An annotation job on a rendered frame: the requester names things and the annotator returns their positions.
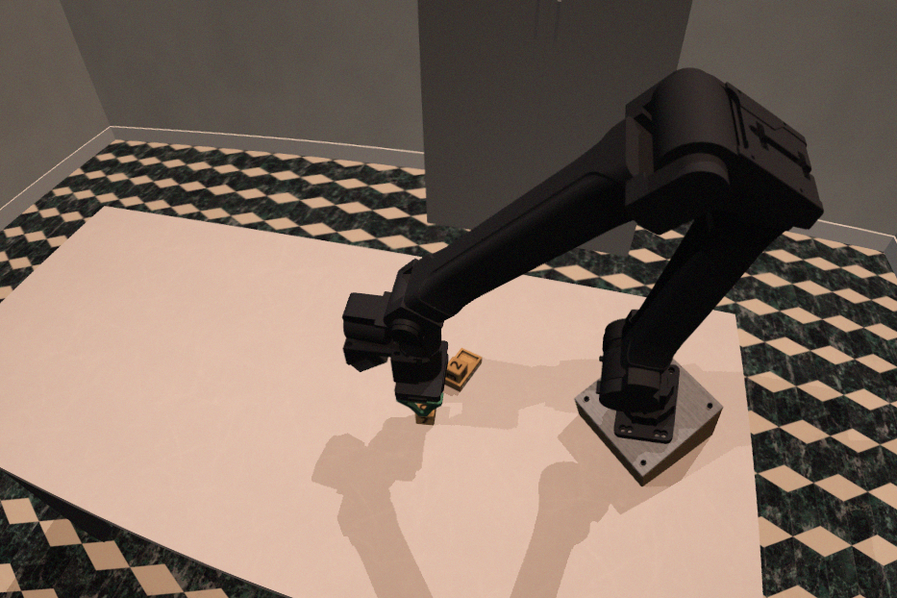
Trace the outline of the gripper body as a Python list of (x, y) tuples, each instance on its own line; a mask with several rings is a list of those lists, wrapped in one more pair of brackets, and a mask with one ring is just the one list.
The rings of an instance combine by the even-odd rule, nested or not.
[(424, 403), (427, 401), (439, 402), (441, 392), (444, 390), (449, 359), (449, 355), (447, 354), (448, 342), (442, 340), (439, 349), (429, 358), (425, 359), (409, 356), (402, 350), (401, 346), (400, 350), (405, 357), (417, 361), (419, 384), (396, 383), (394, 389), (396, 399)]

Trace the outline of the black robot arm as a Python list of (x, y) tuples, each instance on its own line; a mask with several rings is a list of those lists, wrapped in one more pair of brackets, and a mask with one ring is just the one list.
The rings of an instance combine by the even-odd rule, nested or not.
[(676, 70), (577, 160), (400, 268), (392, 292), (350, 293), (346, 363), (363, 372), (390, 357), (393, 382), (418, 385), (400, 346), (430, 357), (473, 300), (633, 219), (658, 236), (694, 219), (639, 311), (607, 325), (599, 356), (614, 434), (670, 443), (674, 355), (770, 243), (824, 213), (810, 172), (805, 137), (779, 117), (701, 69)]

